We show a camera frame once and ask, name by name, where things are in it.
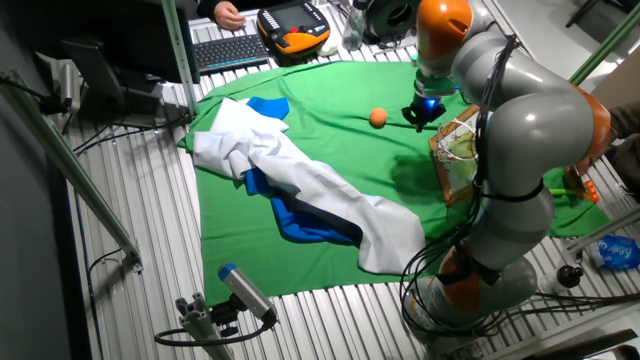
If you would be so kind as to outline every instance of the white fabric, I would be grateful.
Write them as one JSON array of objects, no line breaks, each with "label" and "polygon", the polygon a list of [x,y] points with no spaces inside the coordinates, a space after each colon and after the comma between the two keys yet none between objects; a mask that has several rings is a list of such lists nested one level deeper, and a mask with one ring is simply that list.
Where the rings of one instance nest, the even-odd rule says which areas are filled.
[{"label": "white fabric", "polygon": [[277,119],[225,99],[211,130],[195,133],[194,164],[234,179],[259,168],[271,186],[358,225],[362,269],[401,274],[425,245],[418,216],[385,198],[361,194],[329,165],[309,159],[281,132],[282,125],[270,120]]}]

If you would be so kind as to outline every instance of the person's hand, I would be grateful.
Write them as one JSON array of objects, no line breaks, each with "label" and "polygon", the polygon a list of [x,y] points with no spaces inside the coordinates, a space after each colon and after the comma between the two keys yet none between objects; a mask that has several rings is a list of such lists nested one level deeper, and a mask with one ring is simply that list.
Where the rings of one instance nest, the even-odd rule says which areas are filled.
[{"label": "person's hand", "polygon": [[213,17],[221,28],[231,31],[238,30],[246,21],[238,9],[228,1],[221,1],[216,5]]}]

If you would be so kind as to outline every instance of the metal bar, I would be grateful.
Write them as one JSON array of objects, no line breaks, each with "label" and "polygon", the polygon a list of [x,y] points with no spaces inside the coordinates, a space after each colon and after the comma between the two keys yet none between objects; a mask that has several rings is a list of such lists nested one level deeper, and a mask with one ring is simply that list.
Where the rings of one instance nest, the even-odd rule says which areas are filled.
[{"label": "metal bar", "polygon": [[630,210],[626,214],[616,217],[615,219],[611,220],[608,224],[592,232],[591,234],[585,235],[577,239],[574,243],[567,246],[567,250],[569,251],[570,254],[575,254],[578,251],[587,247],[592,242],[601,239],[603,236],[606,236],[638,220],[640,220],[640,206],[636,207],[633,210]]},{"label": "metal bar", "polygon": [[613,30],[611,35],[607,37],[602,45],[585,61],[582,66],[569,79],[570,82],[580,85],[589,76],[593,70],[604,60],[618,45],[629,35],[631,30],[640,23],[640,5],[631,11],[624,21]]},{"label": "metal bar", "polygon": [[173,45],[173,53],[176,56],[176,63],[178,64],[178,70],[180,71],[180,80],[182,80],[182,87],[184,88],[184,93],[187,97],[189,114],[191,114],[192,117],[195,117],[198,115],[198,102],[196,101],[196,94],[193,89],[187,51],[184,47],[185,44],[182,41],[182,31],[180,30],[180,22],[178,21],[178,13],[176,12],[176,3],[174,0],[162,0],[162,8],[164,10],[164,17],[167,20],[169,36],[172,40],[171,44]]},{"label": "metal bar", "polygon": [[33,98],[27,93],[8,85],[1,85],[0,93],[40,142],[58,169],[82,196],[105,229],[122,247],[134,264],[134,269],[142,270],[138,247],[133,244],[124,226],[80,165],[76,155],[71,151],[53,121],[40,114]]}]

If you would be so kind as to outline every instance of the green cloth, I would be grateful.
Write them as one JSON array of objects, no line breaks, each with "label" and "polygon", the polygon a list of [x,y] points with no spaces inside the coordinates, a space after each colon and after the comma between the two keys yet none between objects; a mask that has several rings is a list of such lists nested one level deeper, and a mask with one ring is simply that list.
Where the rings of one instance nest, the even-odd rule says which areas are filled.
[{"label": "green cloth", "polygon": [[[409,63],[337,62],[302,65],[246,75],[214,89],[200,102],[200,116],[180,146],[193,150],[193,131],[207,131],[225,97],[286,97],[290,113],[286,135],[311,159],[331,165],[365,194],[380,195],[409,208],[425,234],[447,229],[447,210],[429,151],[437,124],[423,133],[408,127],[401,109],[413,98],[415,68]],[[458,95],[443,98],[448,121],[467,105]],[[384,108],[381,130],[368,115]],[[331,243],[297,244],[278,231],[271,205],[247,196],[242,182],[196,168],[202,226],[202,259],[207,304],[224,301],[229,291],[218,267],[235,262],[265,295],[284,295],[335,285],[379,283],[398,276],[373,275],[357,266],[358,249]],[[561,172],[545,181],[562,182]],[[553,236],[580,235],[606,222],[588,201],[558,199]]]}]

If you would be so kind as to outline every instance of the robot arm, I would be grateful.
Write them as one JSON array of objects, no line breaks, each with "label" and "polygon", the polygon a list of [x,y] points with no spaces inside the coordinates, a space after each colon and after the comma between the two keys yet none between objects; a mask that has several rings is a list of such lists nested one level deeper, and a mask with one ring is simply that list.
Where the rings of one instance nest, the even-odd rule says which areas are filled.
[{"label": "robot arm", "polygon": [[517,49],[491,100],[484,99],[508,42],[489,20],[486,9],[466,0],[423,0],[418,10],[419,69],[405,117],[419,132],[444,112],[440,98],[456,88],[493,111],[478,149],[484,183],[476,184],[482,197],[475,221],[452,241],[458,246],[439,276],[420,277],[403,297],[405,319],[425,341],[443,329],[471,329],[533,295],[537,277],[523,256],[546,236],[554,215],[542,176],[597,156],[610,133],[602,105]]}]

